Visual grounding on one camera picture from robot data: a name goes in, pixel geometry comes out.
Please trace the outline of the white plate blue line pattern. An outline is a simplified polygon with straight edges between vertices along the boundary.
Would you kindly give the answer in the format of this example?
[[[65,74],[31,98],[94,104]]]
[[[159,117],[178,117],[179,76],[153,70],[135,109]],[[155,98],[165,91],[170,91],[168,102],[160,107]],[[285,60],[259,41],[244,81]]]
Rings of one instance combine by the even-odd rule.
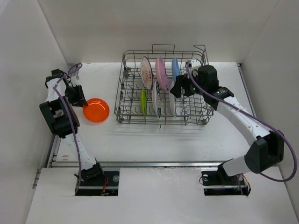
[[[174,118],[176,118],[176,98],[175,96],[169,91],[169,99],[170,99],[170,111]]]

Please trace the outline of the orange plastic plate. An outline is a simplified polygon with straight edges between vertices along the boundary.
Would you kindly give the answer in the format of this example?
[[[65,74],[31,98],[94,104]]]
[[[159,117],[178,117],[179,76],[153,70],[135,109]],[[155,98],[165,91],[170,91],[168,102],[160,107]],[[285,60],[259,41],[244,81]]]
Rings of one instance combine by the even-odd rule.
[[[88,105],[83,106],[83,115],[93,123],[101,123],[105,121],[109,114],[110,108],[106,101],[99,98],[91,98],[87,100]]]

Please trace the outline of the white plate green lettered rim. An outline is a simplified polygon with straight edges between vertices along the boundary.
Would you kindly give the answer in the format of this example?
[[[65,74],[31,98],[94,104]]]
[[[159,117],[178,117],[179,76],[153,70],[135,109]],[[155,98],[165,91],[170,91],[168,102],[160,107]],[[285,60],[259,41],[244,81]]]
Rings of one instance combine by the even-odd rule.
[[[161,103],[160,103],[160,87],[159,83],[156,80],[154,82],[153,90],[152,90],[152,104],[153,104],[153,109],[158,118],[161,117]]]

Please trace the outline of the blue plastic plate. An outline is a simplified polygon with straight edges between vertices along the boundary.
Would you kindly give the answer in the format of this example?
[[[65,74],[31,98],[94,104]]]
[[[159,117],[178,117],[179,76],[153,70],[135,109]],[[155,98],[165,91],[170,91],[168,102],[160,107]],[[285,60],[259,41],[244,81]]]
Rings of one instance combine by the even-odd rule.
[[[178,59],[176,57],[173,58],[171,62],[171,72],[173,82],[176,82],[177,76],[180,76],[180,67],[178,65]]]

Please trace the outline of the pink plastic plate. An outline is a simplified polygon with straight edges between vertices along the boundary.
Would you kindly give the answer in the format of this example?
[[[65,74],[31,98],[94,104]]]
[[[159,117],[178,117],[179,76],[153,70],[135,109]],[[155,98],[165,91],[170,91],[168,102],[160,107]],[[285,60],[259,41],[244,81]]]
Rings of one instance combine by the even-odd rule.
[[[168,89],[168,79],[166,74],[166,67],[162,57],[158,57],[155,62],[156,76],[159,86],[163,90]]]

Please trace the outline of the grey wire dish rack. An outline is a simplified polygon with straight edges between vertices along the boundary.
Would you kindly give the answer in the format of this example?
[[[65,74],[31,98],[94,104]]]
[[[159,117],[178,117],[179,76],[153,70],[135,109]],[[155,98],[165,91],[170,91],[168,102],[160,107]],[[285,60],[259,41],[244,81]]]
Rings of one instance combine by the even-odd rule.
[[[160,88],[161,117],[158,118],[152,104],[152,90],[147,90],[141,77],[141,59],[149,59],[153,73],[153,84],[157,80],[155,62],[162,57],[168,79],[168,89]],[[185,74],[185,63],[196,58],[202,65],[208,64],[205,45],[194,45],[193,50],[176,50],[174,45],[153,44],[149,50],[127,50],[122,55],[121,70],[118,79],[117,95],[114,106],[116,120],[120,124],[139,125],[206,125],[214,110],[201,95],[176,98],[176,118],[170,111],[169,91],[173,87],[171,62],[178,59],[180,74]],[[142,89],[146,90],[147,113],[141,112],[140,96]]]

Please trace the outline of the lime green plastic plate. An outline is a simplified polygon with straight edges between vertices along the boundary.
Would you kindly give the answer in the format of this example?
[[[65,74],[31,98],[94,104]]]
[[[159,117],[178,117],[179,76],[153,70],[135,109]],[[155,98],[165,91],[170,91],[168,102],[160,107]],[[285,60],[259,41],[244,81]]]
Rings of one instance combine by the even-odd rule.
[[[142,89],[141,96],[140,96],[140,106],[141,112],[143,115],[147,113],[147,98],[146,98],[146,90]]]

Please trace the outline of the white plate red pattern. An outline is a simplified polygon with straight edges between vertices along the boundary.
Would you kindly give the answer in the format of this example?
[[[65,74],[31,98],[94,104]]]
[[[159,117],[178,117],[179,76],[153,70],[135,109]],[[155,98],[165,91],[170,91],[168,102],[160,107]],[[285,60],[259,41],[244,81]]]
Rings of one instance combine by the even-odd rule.
[[[153,89],[153,73],[149,59],[143,56],[141,59],[141,77],[143,84],[147,90]]]

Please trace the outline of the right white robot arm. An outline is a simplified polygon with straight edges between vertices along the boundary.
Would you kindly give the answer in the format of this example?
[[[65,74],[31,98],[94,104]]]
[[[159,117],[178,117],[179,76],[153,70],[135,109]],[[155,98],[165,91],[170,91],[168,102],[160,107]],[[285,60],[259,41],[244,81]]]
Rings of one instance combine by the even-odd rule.
[[[217,70],[211,65],[186,64],[186,73],[180,74],[177,66],[172,67],[174,85],[170,92],[176,98],[183,94],[202,95],[205,102],[224,116],[245,138],[249,150],[243,156],[223,162],[218,166],[216,178],[226,184],[234,176],[264,170],[280,163],[284,157],[285,139],[282,133],[258,120],[241,106],[233,92],[219,85]]]

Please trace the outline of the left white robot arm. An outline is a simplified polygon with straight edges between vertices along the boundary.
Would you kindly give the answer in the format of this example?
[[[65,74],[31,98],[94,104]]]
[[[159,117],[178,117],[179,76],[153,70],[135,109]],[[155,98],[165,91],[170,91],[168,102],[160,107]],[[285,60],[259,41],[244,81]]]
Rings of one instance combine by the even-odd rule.
[[[78,180],[86,184],[102,184],[104,171],[99,162],[86,151],[78,133],[80,123],[72,108],[87,106],[82,86],[73,84],[71,75],[60,69],[51,71],[51,75],[45,79],[45,86],[48,96],[39,105],[40,111],[50,131],[63,139],[78,156]]]

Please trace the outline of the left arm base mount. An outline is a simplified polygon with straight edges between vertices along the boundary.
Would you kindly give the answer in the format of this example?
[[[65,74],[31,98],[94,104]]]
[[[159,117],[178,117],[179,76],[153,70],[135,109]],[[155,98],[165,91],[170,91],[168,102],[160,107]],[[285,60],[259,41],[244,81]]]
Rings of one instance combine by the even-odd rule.
[[[120,169],[103,169],[97,163],[74,176],[77,178],[75,196],[118,196]]]

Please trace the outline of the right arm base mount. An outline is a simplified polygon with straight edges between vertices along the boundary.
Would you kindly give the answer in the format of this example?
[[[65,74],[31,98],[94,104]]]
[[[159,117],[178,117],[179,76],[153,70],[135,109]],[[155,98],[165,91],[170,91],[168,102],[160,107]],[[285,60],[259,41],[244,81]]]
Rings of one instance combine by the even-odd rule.
[[[199,182],[205,196],[249,196],[251,193],[244,175],[227,176],[218,170],[202,170]]]

